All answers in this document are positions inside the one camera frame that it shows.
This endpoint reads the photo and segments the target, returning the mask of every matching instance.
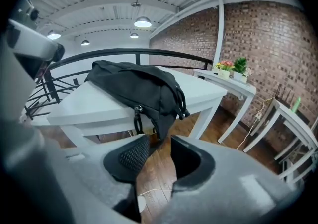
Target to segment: handrail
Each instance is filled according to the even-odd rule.
[[[195,61],[200,61],[208,64],[212,64],[212,61],[196,55],[180,53],[176,51],[168,51],[168,50],[161,50],[161,49],[148,49],[148,48],[113,48],[113,49],[103,49],[103,50],[96,50],[91,52],[82,53],[79,55],[74,55],[65,59],[62,59],[56,63],[53,63],[48,66],[48,70],[52,70],[58,68],[60,66],[89,59],[99,56],[111,56],[111,55],[127,55],[127,54],[144,54],[144,55],[162,55],[162,56],[172,56],[172,57],[179,57],[179,58],[186,58]]]
[[[178,58],[185,58],[185,59],[190,59],[190,60],[195,60],[199,62],[203,62],[203,68],[198,68],[198,67],[189,67],[189,66],[178,66],[178,65],[156,65],[156,66],[163,66],[167,68],[180,68],[180,69],[207,69],[208,64],[212,64],[212,60],[209,60],[207,58],[203,58],[200,56],[196,55],[191,55],[191,54],[185,54],[181,52],[176,52],[176,51],[168,51],[168,50],[160,50],[160,49],[147,49],[147,48],[115,48],[115,49],[103,49],[103,50],[96,50],[96,51],[91,51],[91,52],[86,52],[78,55],[74,55],[65,59],[62,59],[58,62],[55,62],[51,65],[48,66],[46,72],[44,73],[44,79],[41,79],[41,83],[36,86],[36,88],[42,87],[44,89],[45,94],[41,94],[39,96],[34,97],[37,93],[40,92],[37,91],[35,94],[31,95],[28,101],[35,100],[34,103],[36,103],[41,97],[46,96],[47,100],[50,101],[49,96],[51,96],[52,100],[55,99],[55,101],[52,101],[50,103],[42,103],[37,106],[30,105],[29,107],[25,107],[26,114],[32,119],[33,116],[40,116],[40,115],[46,115],[49,113],[41,113],[41,114],[32,114],[32,110],[37,111],[39,108],[48,106],[48,105],[53,105],[53,104],[59,104],[61,102],[60,97],[58,95],[58,92],[69,94],[68,92],[65,92],[66,90],[73,91],[75,88],[79,87],[78,81],[75,78],[74,79],[74,84],[72,85],[70,83],[62,81],[62,79],[75,76],[75,75],[80,75],[80,74],[85,74],[90,72],[90,70],[86,71],[81,71],[81,72],[75,72],[71,73],[68,75],[60,76],[58,78],[54,78],[51,75],[51,70],[58,68],[60,66],[89,59],[89,58],[95,58],[95,57],[101,57],[101,56],[112,56],[112,55],[127,55],[127,54],[133,54],[135,55],[136,59],[136,64],[140,65],[140,54],[145,54],[145,55],[161,55],[161,56],[171,56],[171,57],[178,57]],[[70,87],[64,87],[57,82],[64,83],[66,85],[69,85]]]

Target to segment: flower pot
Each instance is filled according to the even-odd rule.
[[[236,71],[233,72],[233,79],[235,81],[242,81],[242,78],[243,78],[243,74],[242,73],[239,73],[239,72],[236,72]]]
[[[219,71],[220,71],[220,69],[218,69],[218,68],[212,68],[212,72],[213,72],[214,74],[218,74]]]
[[[219,73],[218,73],[218,77],[220,77],[222,79],[229,79],[230,72],[226,71],[226,70],[220,70]]]
[[[243,76],[243,77],[241,78],[241,82],[247,83],[247,77]]]

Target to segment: black metal railing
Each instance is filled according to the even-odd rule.
[[[212,60],[202,58],[195,55],[175,52],[175,51],[168,51],[168,50],[160,50],[160,49],[147,49],[147,48],[116,48],[116,49],[104,49],[104,50],[97,50],[87,53],[82,53],[79,55],[74,55],[65,59],[62,59],[58,62],[55,62],[48,66],[47,71],[43,75],[43,80],[40,81],[40,83],[36,86],[36,89],[39,89],[34,94],[30,96],[28,99],[28,102],[33,101],[32,104],[28,107],[24,107],[26,110],[26,115],[29,116],[31,119],[33,119],[34,116],[40,116],[40,115],[47,115],[49,112],[45,113],[36,113],[40,108],[48,105],[54,105],[60,103],[62,100],[60,99],[58,93],[65,93],[69,94],[70,92],[67,91],[73,91],[77,87],[79,87],[79,83],[77,78],[73,79],[73,83],[68,83],[63,81],[63,79],[68,77],[73,77],[81,74],[85,74],[90,72],[90,70],[85,70],[81,72],[71,73],[68,75],[60,76],[57,78],[52,77],[51,70],[64,66],[66,64],[70,64],[73,62],[90,59],[90,58],[97,58],[97,57],[104,57],[104,56],[113,56],[113,55],[127,55],[127,54],[134,54],[135,55],[135,62],[136,64],[140,65],[140,55],[161,55],[161,56],[170,56],[170,57],[177,57],[177,58],[184,58],[184,59],[190,59],[193,61],[199,61],[202,62],[202,67],[189,67],[189,66],[178,66],[178,65],[160,65],[167,68],[180,68],[180,69],[204,69],[206,70],[208,67],[208,64],[212,64]],[[42,103],[39,102],[39,100],[42,97],[46,97],[46,100]]]

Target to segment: wooden floor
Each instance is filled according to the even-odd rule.
[[[170,200],[172,184],[176,181],[175,169],[170,157],[170,135],[188,136],[198,115],[191,115],[180,121],[176,120],[170,128],[169,135],[164,144],[157,150],[146,162],[143,170],[137,178],[138,195],[152,189],[161,189],[165,191],[151,191],[144,195],[146,199],[146,209],[142,211],[142,223],[148,224],[160,213]],[[227,127],[231,124],[232,119],[229,118],[222,110],[218,110],[205,130],[201,139],[217,143],[217,139],[223,134]],[[46,137],[56,139],[62,148],[74,147],[73,143],[58,127],[40,127],[42,134]],[[247,131],[240,125],[232,131],[232,133],[223,141],[223,145],[231,148],[237,148],[246,136]],[[128,137],[127,132],[113,133],[108,135],[100,135],[102,142],[109,142],[117,139]],[[240,147],[240,150],[250,142],[251,138],[247,138],[246,142]],[[275,153],[266,143],[260,141],[253,147],[248,155],[268,167],[275,173],[279,172],[279,166],[274,161]]]

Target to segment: potted plant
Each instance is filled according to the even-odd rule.
[[[217,63],[217,64],[215,64],[214,67],[212,68],[212,72],[213,72],[214,74],[218,74],[219,71],[220,71],[220,68],[221,68],[221,63]]]
[[[233,68],[233,79],[236,81],[242,81],[243,74],[245,73],[247,68],[247,60],[245,57],[238,58],[234,62]]]
[[[218,76],[223,79],[229,79],[230,70],[234,67],[233,63],[230,61],[223,61],[220,63],[221,65],[220,65],[220,71],[218,73]]]
[[[242,81],[243,83],[247,83],[247,78],[248,78],[250,75],[252,75],[252,73],[253,73],[252,69],[249,68],[249,67],[247,67],[246,70],[245,70],[245,72],[243,73],[243,77],[242,77],[241,81]]]

